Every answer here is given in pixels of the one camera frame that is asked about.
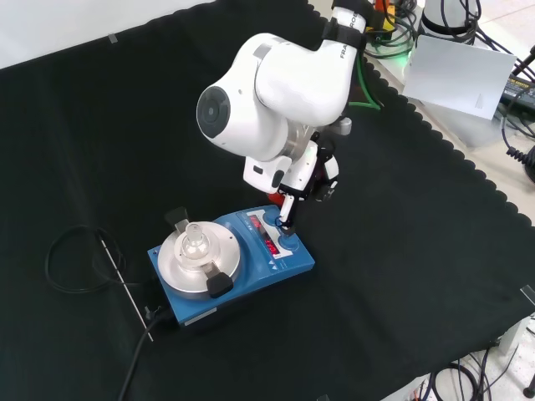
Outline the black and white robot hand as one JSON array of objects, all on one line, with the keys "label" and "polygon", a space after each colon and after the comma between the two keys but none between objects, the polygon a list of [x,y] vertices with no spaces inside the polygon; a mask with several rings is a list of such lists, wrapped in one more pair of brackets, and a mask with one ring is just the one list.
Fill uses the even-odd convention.
[{"label": "black and white robot hand", "polygon": [[302,157],[290,166],[278,187],[283,196],[276,226],[284,235],[294,233],[298,203],[309,197],[328,201],[338,184],[339,165],[334,157],[335,144],[314,132]]}]

